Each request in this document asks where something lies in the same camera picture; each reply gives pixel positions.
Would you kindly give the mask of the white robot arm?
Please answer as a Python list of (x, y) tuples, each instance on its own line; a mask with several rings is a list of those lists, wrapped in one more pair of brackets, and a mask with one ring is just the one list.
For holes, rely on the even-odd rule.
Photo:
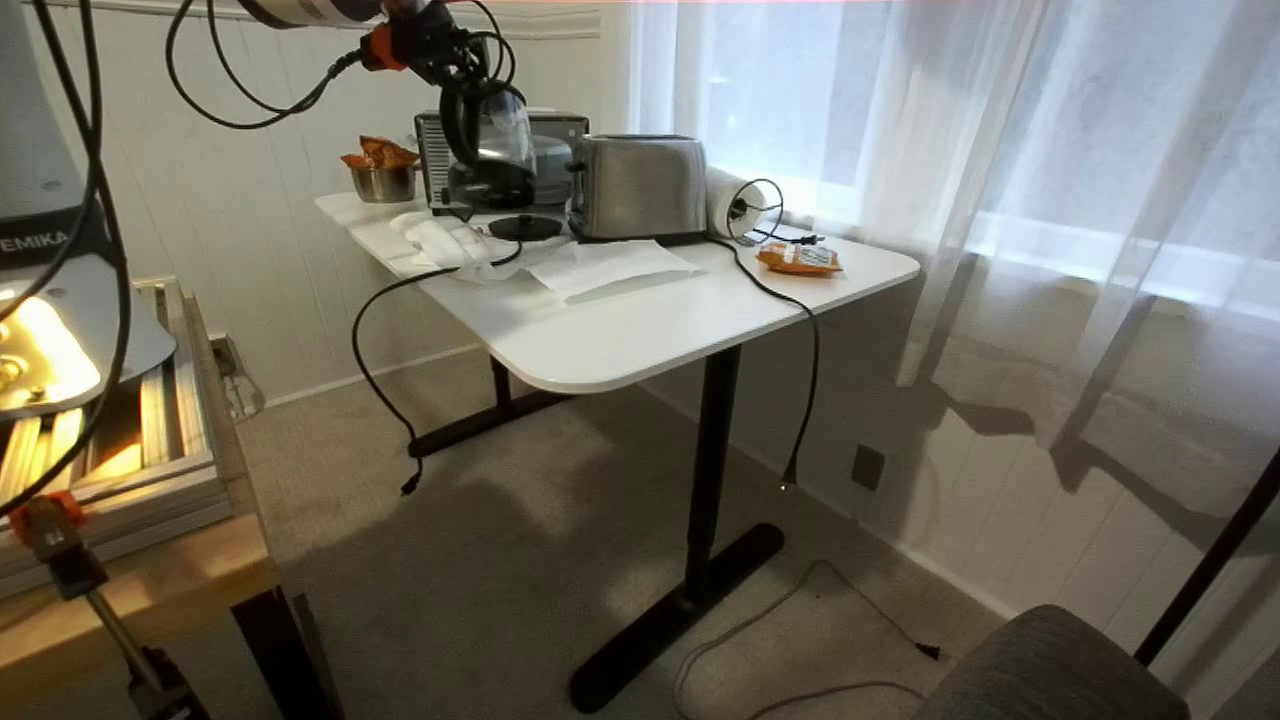
[(341, 154), (320, 100), (265, 121), (206, 107), (188, 3), (240, 8), (247, 36), (320, 32), (320, 88), (382, 57), (427, 0), (159, 0), (113, 22), (97, 0), (0, 0), (3, 408), (60, 413), (156, 369), (175, 344), (135, 301), (188, 278), (277, 390), (331, 380), (354, 306), (341, 239), (305, 211)]

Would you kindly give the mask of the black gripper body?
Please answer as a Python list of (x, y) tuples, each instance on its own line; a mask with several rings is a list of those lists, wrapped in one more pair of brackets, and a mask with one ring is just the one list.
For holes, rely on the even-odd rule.
[(483, 41), (460, 28), (448, 0), (388, 0), (388, 51), (427, 83), (474, 83), (489, 77)]

